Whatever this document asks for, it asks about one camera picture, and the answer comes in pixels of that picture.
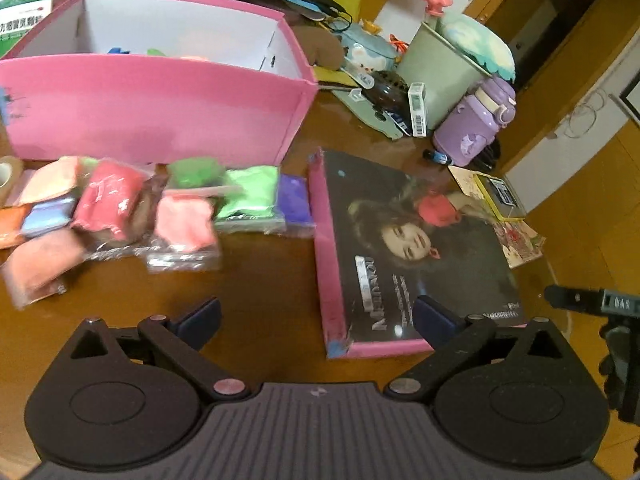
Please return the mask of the peach clay bag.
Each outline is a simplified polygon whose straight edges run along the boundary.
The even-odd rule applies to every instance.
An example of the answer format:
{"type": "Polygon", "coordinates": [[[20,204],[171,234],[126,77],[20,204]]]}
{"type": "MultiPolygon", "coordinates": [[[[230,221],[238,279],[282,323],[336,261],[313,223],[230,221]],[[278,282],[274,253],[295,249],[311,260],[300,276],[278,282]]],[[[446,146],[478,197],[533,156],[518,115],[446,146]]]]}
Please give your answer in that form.
{"type": "Polygon", "coordinates": [[[75,192],[83,169],[79,156],[63,156],[50,162],[32,174],[18,196],[17,205],[42,203],[75,192]]]}

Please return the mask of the red clay bag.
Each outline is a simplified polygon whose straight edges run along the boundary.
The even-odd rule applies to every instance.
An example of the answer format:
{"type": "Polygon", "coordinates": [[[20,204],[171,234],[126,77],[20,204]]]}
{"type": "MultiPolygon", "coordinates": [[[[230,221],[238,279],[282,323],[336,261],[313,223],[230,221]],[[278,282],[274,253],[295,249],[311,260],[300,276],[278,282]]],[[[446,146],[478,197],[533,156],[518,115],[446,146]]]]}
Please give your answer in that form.
{"type": "Polygon", "coordinates": [[[87,232],[109,232],[114,240],[126,240],[128,223],[149,171],[101,159],[93,169],[74,211],[72,227],[87,232]]]}

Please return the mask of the pastel plush toy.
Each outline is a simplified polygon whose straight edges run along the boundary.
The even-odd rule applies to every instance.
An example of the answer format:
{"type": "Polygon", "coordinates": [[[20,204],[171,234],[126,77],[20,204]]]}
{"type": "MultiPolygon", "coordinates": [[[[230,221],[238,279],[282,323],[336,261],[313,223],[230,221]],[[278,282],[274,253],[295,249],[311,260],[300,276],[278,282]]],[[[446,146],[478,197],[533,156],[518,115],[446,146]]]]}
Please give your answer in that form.
{"type": "Polygon", "coordinates": [[[422,0],[427,24],[455,49],[490,74],[515,80],[515,61],[509,46],[491,29],[469,15],[448,11],[452,0],[422,0]]]}

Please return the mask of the light green clay bag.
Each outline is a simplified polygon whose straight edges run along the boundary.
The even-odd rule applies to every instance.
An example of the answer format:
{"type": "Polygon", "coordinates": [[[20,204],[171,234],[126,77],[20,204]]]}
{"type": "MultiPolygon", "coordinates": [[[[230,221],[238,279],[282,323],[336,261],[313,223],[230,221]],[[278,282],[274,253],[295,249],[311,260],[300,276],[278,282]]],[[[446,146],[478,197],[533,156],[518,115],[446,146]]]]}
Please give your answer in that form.
{"type": "Polygon", "coordinates": [[[217,208],[214,226],[218,232],[283,232],[284,215],[278,209],[278,166],[251,166],[229,169],[228,184],[236,191],[217,208]]]}

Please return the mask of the pink box lid with portrait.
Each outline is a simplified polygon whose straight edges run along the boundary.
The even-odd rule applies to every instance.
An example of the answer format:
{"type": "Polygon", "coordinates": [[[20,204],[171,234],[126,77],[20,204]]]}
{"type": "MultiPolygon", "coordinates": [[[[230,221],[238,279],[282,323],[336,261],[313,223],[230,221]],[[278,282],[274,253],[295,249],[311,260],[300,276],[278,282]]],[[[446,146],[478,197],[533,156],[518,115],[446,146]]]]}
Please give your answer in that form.
{"type": "Polygon", "coordinates": [[[524,324],[494,222],[444,174],[420,180],[319,150],[308,185],[328,358],[427,352],[412,313],[421,296],[460,318],[480,313],[501,326],[524,324]]]}

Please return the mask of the dark purple clay bag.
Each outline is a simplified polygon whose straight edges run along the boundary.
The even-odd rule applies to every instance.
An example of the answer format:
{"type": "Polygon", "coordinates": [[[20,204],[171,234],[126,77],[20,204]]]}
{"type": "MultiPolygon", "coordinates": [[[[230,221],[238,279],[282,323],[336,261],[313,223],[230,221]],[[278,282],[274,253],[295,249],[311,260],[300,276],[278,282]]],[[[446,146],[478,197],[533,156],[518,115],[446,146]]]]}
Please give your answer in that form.
{"type": "Polygon", "coordinates": [[[313,238],[314,219],[307,181],[303,177],[280,174],[277,208],[285,222],[285,234],[294,237],[313,238]]]}

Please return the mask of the light blue clay bag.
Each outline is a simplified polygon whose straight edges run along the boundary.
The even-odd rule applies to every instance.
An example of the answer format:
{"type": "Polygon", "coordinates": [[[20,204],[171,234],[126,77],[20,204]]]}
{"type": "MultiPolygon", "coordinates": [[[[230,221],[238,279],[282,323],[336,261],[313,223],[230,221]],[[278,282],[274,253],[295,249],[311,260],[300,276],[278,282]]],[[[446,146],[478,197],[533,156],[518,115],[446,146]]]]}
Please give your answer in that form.
{"type": "Polygon", "coordinates": [[[65,228],[73,220],[76,205],[77,198],[73,194],[36,203],[23,221],[21,234],[34,238],[65,228]]]}

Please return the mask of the coral pink clay bag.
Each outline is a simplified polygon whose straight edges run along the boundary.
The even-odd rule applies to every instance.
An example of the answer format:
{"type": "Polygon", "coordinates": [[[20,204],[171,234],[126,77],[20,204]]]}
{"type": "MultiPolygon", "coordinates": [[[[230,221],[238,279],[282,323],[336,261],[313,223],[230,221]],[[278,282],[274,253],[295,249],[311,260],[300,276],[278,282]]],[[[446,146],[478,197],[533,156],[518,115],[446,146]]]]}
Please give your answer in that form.
{"type": "Polygon", "coordinates": [[[219,269],[221,249],[214,229],[216,200],[240,191],[233,184],[165,188],[156,206],[153,235],[143,255],[148,271],[219,269]]]}

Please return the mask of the tan bandage tape roll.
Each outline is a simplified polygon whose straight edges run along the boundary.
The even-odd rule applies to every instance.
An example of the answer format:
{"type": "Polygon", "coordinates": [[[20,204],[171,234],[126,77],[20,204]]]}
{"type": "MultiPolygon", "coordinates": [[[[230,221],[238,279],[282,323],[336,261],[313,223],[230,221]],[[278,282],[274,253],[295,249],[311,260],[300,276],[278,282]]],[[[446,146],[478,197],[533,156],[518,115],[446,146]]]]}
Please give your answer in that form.
{"type": "Polygon", "coordinates": [[[23,173],[23,161],[13,155],[0,158],[0,206],[6,206],[15,185],[23,173]]]}

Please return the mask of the purple water bottle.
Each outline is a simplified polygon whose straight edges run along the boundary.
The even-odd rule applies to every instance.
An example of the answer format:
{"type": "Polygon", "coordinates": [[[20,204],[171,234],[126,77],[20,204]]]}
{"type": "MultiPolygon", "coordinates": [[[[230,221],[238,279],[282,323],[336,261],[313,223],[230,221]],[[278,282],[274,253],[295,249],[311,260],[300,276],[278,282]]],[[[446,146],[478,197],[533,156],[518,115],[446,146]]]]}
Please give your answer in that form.
{"type": "Polygon", "coordinates": [[[434,147],[454,166],[468,166],[498,132],[515,117],[516,94],[499,76],[484,79],[472,88],[433,134],[434,147]]]}

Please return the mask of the light pink clay bag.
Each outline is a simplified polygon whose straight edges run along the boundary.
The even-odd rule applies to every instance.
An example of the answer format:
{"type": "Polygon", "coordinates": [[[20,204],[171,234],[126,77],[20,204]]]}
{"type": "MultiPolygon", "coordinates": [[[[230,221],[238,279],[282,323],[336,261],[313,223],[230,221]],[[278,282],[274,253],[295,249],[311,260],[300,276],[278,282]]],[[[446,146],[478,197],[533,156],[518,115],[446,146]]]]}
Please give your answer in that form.
{"type": "Polygon", "coordinates": [[[71,229],[60,229],[17,246],[1,267],[12,304],[18,310],[62,295],[62,276],[84,262],[86,248],[71,229]]]}

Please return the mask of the yellow framed small book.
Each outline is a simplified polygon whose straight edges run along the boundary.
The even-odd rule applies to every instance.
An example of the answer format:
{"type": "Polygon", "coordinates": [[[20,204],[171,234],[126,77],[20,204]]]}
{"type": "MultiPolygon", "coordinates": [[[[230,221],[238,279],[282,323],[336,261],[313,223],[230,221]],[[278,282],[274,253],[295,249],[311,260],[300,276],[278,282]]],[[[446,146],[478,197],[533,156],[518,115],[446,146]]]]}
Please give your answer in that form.
{"type": "Polygon", "coordinates": [[[473,179],[490,210],[500,221],[512,222],[525,218],[524,209],[505,180],[479,172],[474,174],[473,179]]]}

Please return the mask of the pink cardboard box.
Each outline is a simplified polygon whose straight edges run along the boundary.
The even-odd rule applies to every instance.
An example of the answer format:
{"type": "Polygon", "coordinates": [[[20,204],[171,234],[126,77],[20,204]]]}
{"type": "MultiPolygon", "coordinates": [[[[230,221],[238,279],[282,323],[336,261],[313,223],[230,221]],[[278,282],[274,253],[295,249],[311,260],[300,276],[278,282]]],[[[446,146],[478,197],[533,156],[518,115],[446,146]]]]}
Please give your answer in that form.
{"type": "Polygon", "coordinates": [[[284,16],[234,0],[66,0],[1,61],[15,154],[277,165],[318,84],[284,16]]]}

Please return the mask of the white barcode small box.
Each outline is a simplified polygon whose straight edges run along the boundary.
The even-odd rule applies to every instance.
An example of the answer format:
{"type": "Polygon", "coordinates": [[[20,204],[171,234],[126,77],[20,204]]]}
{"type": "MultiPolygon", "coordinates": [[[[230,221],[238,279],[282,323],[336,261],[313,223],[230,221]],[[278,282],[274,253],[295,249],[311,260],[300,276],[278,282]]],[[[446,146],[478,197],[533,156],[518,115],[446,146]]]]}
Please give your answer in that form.
{"type": "Polygon", "coordinates": [[[415,138],[426,138],[428,128],[425,108],[425,87],[423,82],[410,84],[408,102],[412,135],[415,138]]]}

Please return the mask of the dark green clay bag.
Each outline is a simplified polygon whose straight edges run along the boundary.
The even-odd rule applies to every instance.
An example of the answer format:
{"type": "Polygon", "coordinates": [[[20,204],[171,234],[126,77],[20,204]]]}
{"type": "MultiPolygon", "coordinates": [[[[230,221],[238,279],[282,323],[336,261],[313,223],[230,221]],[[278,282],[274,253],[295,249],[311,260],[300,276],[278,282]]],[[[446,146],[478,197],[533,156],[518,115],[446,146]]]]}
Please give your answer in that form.
{"type": "Polygon", "coordinates": [[[183,188],[209,188],[227,183],[226,168],[213,157],[189,157],[171,162],[167,166],[170,190],[183,188]]]}

